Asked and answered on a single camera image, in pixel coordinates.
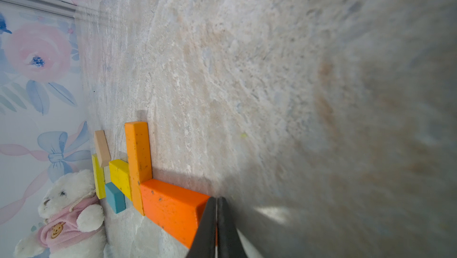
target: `blue leaf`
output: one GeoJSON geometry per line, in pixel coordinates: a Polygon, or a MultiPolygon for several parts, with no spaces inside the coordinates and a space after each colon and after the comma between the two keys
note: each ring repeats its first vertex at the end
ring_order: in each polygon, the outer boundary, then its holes
{"type": "Polygon", "coordinates": [[[92,158],[92,154],[89,150],[82,150],[72,153],[70,156],[66,157],[64,160],[67,162],[76,162],[81,160],[88,160],[92,158]]]}
{"type": "Polygon", "coordinates": [[[59,26],[59,29],[61,29],[62,31],[65,31],[65,33],[68,32],[69,25],[67,22],[58,20],[57,25],[59,26]]]}
{"type": "Polygon", "coordinates": [[[61,101],[65,102],[66,104],[70,106],[77,106],[76,99],[75,97],[71,94],[68,89],[65,87],[61,86],[60,84],[57,84],[55,82],[50,82],[46,84],[46,88],[58,99],[61,101]]]}
{"type": "Polygon", "coordinates": [[[73,151],[74,149],[83,145],[88,140],[89,140],[89,131],[87,128],[87,121],[85,121],[83,128],[81,129],[81,132],[78,134],[76,140],[70,146],[68,146],[68,148],[65,150],[65,152],[73,151]]]}
{"type": "Polygon", "coordinates": [[[72,66],[72,67],[70,67],[70,72],[72,72],[72,73],[81,73],[81,67],[72,66]]]}
{"type": "Polygon", "coordinates": [[[22,96],[22,98],[24,98],[28,103],[31,104],[30,98],[27,95],[27,91],[22,86],[15,82],[11,83],[11,86],[14,89],[16,89],[17,93],[19,93],[19,95],[22,96]]]}
{"type": "Polygon", "coordinates": [[[45,132],[38,136],[38,146],[49,154],[62,154],[67,143],[68,133],[63,131],[45,132]]]}
{"type": "Polygon", "coordinates": [[[73,33],[70,34],[70,42],[71,43],[75,43],[75,44],[78,43],[77,40],[76,40],[76,32],[73,32],[73,33]]]}
{"type": "Polygon", "coordinates": [[[0,103],[3,104],[6,108],[11,111],[17,112],[16,108],[14,108],[13,104],[8,101],[4,96],[0,95],[0,103]]]}
{"type": "Polygon", "coordinates": [[[52,182],[57,181],[61,176],[73,172],[73,169],[64,161],[51,164],[48,168],[48,176],[52,182]]]}
{"type": "Polygon", "coordinates": [[[42,114],[48,114],[49,95],[46,89],[40,83],[29,80],[26,84],[26,91],[33,107],[42,114]]]}
{"type": "Polygon", "coordinates": [[[3,34],[3,32],[11,34],[11,31],[6,28],[5,18],[3,17],[2,13],[0,13],[0,35],[3,34]]]}
{"type": "Polygon", "coordinates": [[[0,49],[0,71],[4,71],[7,73],[16,74],[16,70],[10,65],[10,62],[6,58],[5,51],[0,49]]]}
{"type": "Polygon", "coordinates": [[[0,71],[0,85],[6,84],[10,82],[10,78],[6,75],[6,73],[0,71]]]}
{"type": "Polygon", "coordinates": [[[8,87],[4,86],[2,87],[3,92],[8,96],[12,101],[14,101],[17,105],[20,107],[27,109],[26,105],[22,100],[19,98],[19,96],[15,95],[8,87]]]}

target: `marble surface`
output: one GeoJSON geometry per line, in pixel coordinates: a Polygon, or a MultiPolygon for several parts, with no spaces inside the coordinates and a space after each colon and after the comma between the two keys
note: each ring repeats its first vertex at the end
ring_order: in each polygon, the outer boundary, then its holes
{"type": "MultiPolygon", "coordinates": [[[[89,125],[269,257],[455,257],[456,0],[80,0],[89,125]]],[[[184,257],[130,207],[115,257],[184,257]]]]}

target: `wooden block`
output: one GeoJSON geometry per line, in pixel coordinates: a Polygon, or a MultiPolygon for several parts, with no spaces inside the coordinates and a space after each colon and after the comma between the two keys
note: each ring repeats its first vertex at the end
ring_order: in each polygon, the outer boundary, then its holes
{"type": "Polygon", "coordinates": [[[105,131],[98,130],[94,132],[94,143],[100,167],[108,166],[111,161],[111,155],[106,142],[105,131]]]}
{"type": "Polygon", "coordinates": [[[190,248],[210,197],[155,179],[140,189],[146,216],[190,248]]]}
{"type": "Polygon", "coordinates": [[[105,174],[98,163],[97,154],[92,155],[92,167],[94,168],[95,191],[99,199],[105,198],[105,174]]]}
{"type": "Polygon", "coordinates": [[[126,123],[125,139],[129,157],[132,202],[138,212],[144,215],[140,184],[152,179],[148,124],[146,122],[126,123]]]}
{"type": "Polygon", "coordinates": [[[123,160],[110,162],[111,182],[129,199],[132,200],[130,191],[129,164],[123,160]]]}
{"type": "Polygon", "coordinates": [[[112,182],[105,185],[106,201],[113,209],[114,213],[125,210],[125,195],[112,182]]]}
{"type": "Polygon", "coordinates": [[[111,182],[110,166],[104,167],[103,173],[105,174],[105,183],[111,182]]]}

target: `beige wooden block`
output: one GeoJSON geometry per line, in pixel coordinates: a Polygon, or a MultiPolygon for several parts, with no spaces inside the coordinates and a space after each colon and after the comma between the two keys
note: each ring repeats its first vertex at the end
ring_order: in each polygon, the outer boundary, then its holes
{"type": "Polygon", "coordinates": [[[109,166],[111,155],[108,149],[108,143],[106,142],[105,131],[98,130],[94,132],[94,143],[100,167],[109,166]]]}

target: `white teddy bear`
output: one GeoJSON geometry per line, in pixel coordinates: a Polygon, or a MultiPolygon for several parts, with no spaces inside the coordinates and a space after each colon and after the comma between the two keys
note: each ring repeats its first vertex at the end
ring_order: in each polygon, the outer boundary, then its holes
{"type": "Polygon", "coordinates": [[[22,239],[16,258],[30,258],[49,248],[49,258],[103,258],[106,244],[103,208],[89,170],[60,177],[48,190],[38,213],[47,224],[22,239]]]}

